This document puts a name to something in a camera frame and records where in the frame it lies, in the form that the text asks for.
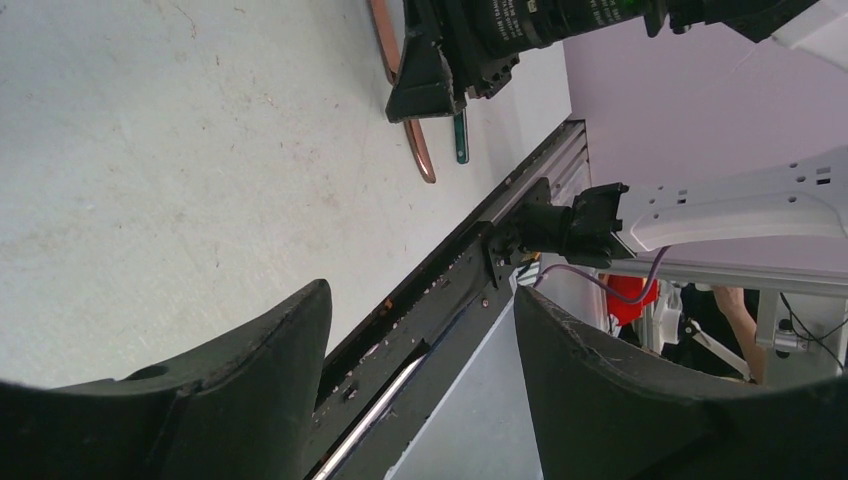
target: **person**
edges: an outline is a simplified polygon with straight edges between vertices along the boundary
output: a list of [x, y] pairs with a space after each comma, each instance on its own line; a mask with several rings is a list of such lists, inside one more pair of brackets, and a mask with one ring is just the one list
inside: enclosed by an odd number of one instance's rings
[[[759, 292], [736, 287], [714, 286], [703, 292], [694, 285], [681, 290], [683, 315], [698, 322], [701, 330], [745, 359], [751, 377], [763, 382], [766, 351], [757, 346], [757, 307]], [[724, 360], [694, 340], [681, 340], [663, 356], [675, 363], [720, 377], [739, 377]]]

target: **white plastic cover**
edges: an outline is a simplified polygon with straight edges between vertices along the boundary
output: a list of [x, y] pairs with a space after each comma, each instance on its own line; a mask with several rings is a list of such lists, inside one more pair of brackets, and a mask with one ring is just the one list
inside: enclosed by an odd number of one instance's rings
[[819, 0], [778, 29], [772, 38], [848, 71], [848, 0]]

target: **gray floor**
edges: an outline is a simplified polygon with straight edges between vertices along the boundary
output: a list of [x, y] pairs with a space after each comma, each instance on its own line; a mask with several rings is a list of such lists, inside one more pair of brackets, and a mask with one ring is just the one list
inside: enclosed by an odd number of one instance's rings
[[541, 479], [512, 303], [389, 480]]

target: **white wall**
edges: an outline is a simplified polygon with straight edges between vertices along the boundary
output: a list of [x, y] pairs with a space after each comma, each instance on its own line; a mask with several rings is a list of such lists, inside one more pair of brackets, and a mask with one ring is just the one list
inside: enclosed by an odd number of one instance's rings
[[[650, 39], [637, 20], [568, 39], [565, 52], [596, 185], [694, 182], [848, 144], [848, 73], [723, 25]], [[712, 242], [669, 256], [848, 272], [840, 239]]]

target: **black cable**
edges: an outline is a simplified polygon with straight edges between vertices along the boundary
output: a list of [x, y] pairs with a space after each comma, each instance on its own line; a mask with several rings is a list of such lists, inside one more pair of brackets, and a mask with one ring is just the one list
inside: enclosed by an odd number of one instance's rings
[[848, 319], [843, 320], [843, 322], [838, 327], [834, 328], [833, 330], [828, 332], [826, 335], [824, 335], [822, 337], [817, 337], [817, 336], [813, 335], [813, 332], [811, 332], [810, 329], [808, 329], [806, 325], [804, 325], [804, 322], [802, 322], [801, 319], [798, 318], [798, 315], [795, 315], [795, 311], [792, 310], [792, 306], [789, 305], [789, 300], [786, 299], [786, 295], [784, 295], [783, 292], [780, 292], [780, 301], [783, 302], [783, 306], [785, 306], [786, 309], [789, 310], [789, 320], [791, 321], [794, 318], [795, 321], [798, 322], [798, 325], [800, 325], [801, 328], [803, 328], [804, 331], [807, 332], [807, 335], [809, 335], [809, 337], [804, 337], [803, 335], [798, 333], [798, 331], [795, 330], [795, 323], [793, 322], [792, 323], [792, 331], [795, 332], [795, 335], [798, 335], [798, 337], [800, 337], [800, 338], [802, 338], [802, 339], [804, 339], [808, 342], [818, 343], [827, 353], [830, 354], [831, 357], [833, 357], [833, 359], [836, 361], [836, 364], [839, 365], [839, 371], [845, 372], [845, 365], [843, 365], [842, 361], [839, 360], [839, 357], [835, 353], [833, 353], [833, 350], [831, 350], [830, 348], [828, 348], [827, 345], [824, 344], [823, 340], [825, 338], [827, 338], [830, 334], [835, 332], [836, 330], [842, 328], [842, 326], [845, 325], [845, 323], [846, 323], [846, 321], [848, 321]]

